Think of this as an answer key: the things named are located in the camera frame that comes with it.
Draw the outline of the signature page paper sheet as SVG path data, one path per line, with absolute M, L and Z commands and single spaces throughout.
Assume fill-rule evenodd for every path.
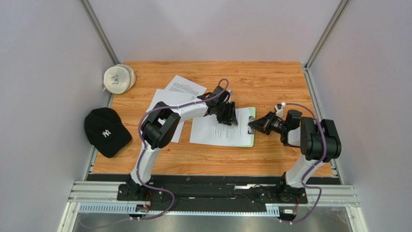
M 245 107 L 235 110 L 238 125 L 224 125 L 217 122 L 215 115 L 197 117 L 192 120 L 190 143 L 230 147 L 252 147 L 254 134 L 250 134 L 250 117 L 255 118 L 256 108 Z

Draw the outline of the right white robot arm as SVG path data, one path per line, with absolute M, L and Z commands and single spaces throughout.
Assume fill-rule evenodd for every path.
M 278 133 L 284 146 L 300 149 L 301 155 L 294 166 L 276 184 L 277 194 L 301 193 L 314 172 L 341 153 L 337 128 L 330 119 L 318 121 L 303 116 L 300 111 L 289 110 L 286 119 L 282 119 L 278 113 L 269 112 L 249 122 L 248 126 L 266 135 Z

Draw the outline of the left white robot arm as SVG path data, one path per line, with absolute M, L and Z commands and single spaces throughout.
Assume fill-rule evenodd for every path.
M 237 126 L 235 102 L 231 92 L 217 86 L 213 92 L 182 104 L 160 101 L 140 119 L 141 151 L 127 186 L 135 194 L 148 187 L 152 169 L 161 150 L 171 142 L 179 123 L 198 117 L 215 116 L 218 123 Z

